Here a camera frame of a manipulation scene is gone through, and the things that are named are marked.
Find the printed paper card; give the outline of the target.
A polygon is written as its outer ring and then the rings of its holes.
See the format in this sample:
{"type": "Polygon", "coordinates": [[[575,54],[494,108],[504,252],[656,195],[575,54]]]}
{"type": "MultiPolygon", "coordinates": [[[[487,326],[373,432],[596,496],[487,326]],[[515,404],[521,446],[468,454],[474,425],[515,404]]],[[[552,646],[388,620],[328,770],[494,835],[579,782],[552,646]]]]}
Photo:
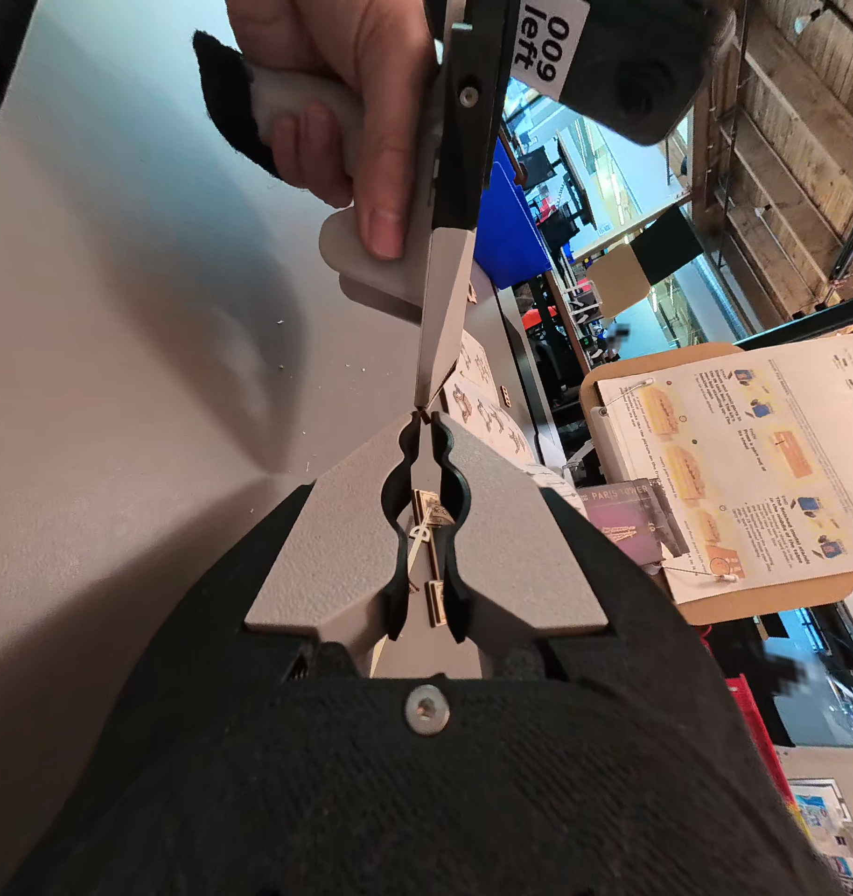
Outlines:
{"type": "Polygon", "coordinates": [[[853,879],[853,816],[836,779],[789,778],[788,785],[813,846],[839,878],[853,879]]]}

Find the blue plastic bin with tag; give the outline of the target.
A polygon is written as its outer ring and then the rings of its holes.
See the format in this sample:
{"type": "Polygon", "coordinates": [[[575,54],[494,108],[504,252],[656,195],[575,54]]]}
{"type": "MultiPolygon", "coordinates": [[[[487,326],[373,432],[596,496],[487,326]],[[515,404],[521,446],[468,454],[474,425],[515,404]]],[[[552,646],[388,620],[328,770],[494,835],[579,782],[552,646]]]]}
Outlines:
{"type": "Polygon", "coordinates": [[[477,221],[474,259],[497,290],[551,270],[552,263],[502,140],[496,141],[477,221]]]}

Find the tan wooden board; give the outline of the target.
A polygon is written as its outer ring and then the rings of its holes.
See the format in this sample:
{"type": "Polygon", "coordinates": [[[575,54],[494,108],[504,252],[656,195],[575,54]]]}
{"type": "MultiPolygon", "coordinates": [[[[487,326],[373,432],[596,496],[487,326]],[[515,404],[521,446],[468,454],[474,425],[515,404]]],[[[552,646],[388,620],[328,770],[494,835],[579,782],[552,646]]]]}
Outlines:
{"type": "Polygon", "coordinates": [[[614,246],[590,266],[587,276],[606,319],[643,301],[652,290],[631,243],[614,246]]]}

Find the clipped instruction sheet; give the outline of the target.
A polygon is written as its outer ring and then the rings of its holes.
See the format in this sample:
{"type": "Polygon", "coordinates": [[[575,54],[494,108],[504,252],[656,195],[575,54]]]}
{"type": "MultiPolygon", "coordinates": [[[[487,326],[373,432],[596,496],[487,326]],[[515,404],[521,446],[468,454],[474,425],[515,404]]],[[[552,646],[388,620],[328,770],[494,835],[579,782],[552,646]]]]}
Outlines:
{"type": "Polygon", "coordinates": [[[853,333],[598,385],[626,479],[656,478],[687,553],[676,603],[853,574],[853,333]]]}

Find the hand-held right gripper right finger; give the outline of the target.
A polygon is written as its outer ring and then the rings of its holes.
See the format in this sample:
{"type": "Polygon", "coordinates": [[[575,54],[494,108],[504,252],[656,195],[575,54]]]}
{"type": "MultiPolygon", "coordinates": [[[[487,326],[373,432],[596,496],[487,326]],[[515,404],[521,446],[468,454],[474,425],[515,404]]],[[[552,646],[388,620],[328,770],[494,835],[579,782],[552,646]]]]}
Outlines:
{"type": "Polygon", "coordinates": [[[458,643],[530,644],[600,633],[608,617],[534,479],[446,414],[431,420],[441,469],[443,606],[458,643]]]}

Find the grey desk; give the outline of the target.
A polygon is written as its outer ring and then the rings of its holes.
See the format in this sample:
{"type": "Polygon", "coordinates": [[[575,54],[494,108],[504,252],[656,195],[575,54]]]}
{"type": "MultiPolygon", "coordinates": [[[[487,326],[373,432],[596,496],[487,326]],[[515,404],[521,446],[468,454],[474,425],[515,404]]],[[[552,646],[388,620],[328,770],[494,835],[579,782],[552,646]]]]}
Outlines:
{"type": "Polygon", "coordinates": [[[328,208],[222,139],[223,2],[39,2],[0,111],[0,888],[135,663],[283,500],[410,410],[328,208]]]}

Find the laser-cut wooden puzzle sheet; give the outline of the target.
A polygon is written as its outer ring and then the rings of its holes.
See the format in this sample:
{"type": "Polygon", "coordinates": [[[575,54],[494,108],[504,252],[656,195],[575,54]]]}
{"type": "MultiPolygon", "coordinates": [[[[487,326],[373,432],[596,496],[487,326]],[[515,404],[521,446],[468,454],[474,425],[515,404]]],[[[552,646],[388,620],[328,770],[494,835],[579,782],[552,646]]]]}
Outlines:
{"type": "Polygon", "coordinates": [[[583,518],[589,519],[585,502],[577,489],[562,475],[542,464],[526,464],[523,470],[539,489],[553,492],[583,518]]]}
{"type": "Polygon", "coordinates": [[[521,466],[538,462],[519,425],[477,386],[454,375],[443,385],[442,400],[452,420],[497,454],[521,466]]]}
{"type": "Polygon", "coordinates": [[[499,393],[488,362],[488,355],[466,330],[461,334],[461,344],[455,372],[465,383],[475,388],[479,395],[497,404],[499,393]]]}

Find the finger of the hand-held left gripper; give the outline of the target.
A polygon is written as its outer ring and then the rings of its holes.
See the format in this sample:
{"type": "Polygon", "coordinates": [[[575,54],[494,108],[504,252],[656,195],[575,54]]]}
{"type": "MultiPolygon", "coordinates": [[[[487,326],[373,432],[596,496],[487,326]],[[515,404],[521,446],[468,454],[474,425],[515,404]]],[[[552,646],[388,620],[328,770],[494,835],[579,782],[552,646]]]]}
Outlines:
{"type": "Polygon", "coordinates": [[[427,283],[433,211],[413,208],[402,256],[381,261],[361,243],[353,208],[339,210],[324,220],[319,234],[323,261],[336,274],[370,290],[422,309],[427,283]]]}
{"type": "Polygon", "coordinates": [[[457,363],[476,230],[438,228],[431,234],[421,308],[414,406],[428,409],[457,363]]]}

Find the red plastic bin stack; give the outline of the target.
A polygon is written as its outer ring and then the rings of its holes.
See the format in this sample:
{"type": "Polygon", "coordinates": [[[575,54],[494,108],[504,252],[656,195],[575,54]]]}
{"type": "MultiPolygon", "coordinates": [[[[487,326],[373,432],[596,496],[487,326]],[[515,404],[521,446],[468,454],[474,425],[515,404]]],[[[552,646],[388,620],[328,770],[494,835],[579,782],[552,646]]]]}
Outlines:
{"type": "Polygon", "coordinates": [[[765,765],[769,777],[782,797],[787,809],[794,819],[801,821],[801,816],[793,792],[790,789],[788,779],[781,767],[775,745],[770,739],[768,729],[757,707],[752,691],[741,675],[737,678],[727,678],[726,685],[731,692],[739,711],[741,712],[750,737],[753,740],[757,752],[765,765]]]}

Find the small wooden puzzle piece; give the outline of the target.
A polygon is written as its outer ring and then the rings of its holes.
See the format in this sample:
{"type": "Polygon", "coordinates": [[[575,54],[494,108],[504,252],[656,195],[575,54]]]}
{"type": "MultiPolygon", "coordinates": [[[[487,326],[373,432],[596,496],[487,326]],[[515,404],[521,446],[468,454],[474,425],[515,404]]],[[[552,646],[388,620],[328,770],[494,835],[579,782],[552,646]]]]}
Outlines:
{"type": "Polygon", "coordinates": [[[440,496],[432,491],[413,490],[412,508],[413,524],[408,532],[408,570],[412,574],[419,557],[425,557],[429,576],[423,591],[428,620],[432,628],[440,628],[447,625],[443,577],[454,518],[442,505],[440,496]]]}

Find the person's left hand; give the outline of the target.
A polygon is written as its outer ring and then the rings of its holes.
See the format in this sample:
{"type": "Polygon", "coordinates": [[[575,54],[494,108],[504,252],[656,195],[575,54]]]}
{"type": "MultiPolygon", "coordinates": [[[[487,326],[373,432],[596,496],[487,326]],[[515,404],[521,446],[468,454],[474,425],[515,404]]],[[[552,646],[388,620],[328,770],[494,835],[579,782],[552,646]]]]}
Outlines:
{"type": "Polygon", "coordinates": [[[436,56],[418,1],[228,1],[238,49],[253,64],[346,84],[363,104],[357,166],[347,174],[343,135],[314,101],[277,118],[264,144],[278,177],[333,208],[353,206],[366,251],[403,254],[416,173],[421,106],[436,56]]]}

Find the wooden clipboard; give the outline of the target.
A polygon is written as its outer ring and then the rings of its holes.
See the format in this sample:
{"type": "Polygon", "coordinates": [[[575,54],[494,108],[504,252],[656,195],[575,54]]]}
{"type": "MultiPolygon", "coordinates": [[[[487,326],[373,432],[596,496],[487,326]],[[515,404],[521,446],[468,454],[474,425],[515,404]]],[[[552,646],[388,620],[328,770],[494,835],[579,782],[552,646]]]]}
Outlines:
{"type": "MultiPolygon", "coordinates": [[[[742,357],[744,351],[725,342],[708,342],[656,353],[613,364],[601,364],[590,370],[580,386],[580,406],[598,454],[606,481],[621,482],[634,478],[625,467],[611,425],[602,422],[607,411],[600,394],[600,382],[638,376],[657,377],[663,370],[679,365],[700,363],[725,357],[742,357]]],[[[771,613],[811,608],[845,600],[853,593],[853,571],[815,579],[770,584],[760,588],[732,591],[682,603],[678,609],[691,625],[706,625],[771,613]]]]}

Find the purple puzzle box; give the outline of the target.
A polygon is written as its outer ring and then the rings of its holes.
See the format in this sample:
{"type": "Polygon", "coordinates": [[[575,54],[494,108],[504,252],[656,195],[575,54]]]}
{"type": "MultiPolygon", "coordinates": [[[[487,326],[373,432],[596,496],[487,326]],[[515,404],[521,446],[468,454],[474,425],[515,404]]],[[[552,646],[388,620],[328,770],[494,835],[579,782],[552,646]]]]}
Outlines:
{"type": "Polygon", "coordinates": [[[581,487],[576,494],[591,524],[638,566],[690,553],[659,479],[581,487]]]}

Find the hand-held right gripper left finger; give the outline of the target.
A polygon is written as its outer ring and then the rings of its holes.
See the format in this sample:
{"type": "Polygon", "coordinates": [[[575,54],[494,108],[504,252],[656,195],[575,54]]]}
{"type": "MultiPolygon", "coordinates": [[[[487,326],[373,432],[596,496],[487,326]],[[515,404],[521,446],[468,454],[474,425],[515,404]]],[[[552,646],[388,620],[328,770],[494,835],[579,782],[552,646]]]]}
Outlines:
{"type": "Polygon", "coordinates": [[[249,629],[338,644],[399,637],[410,595],[399,517],[420,424],[416,411],[403,415],[316,480],[245,617],[249,629]]]}

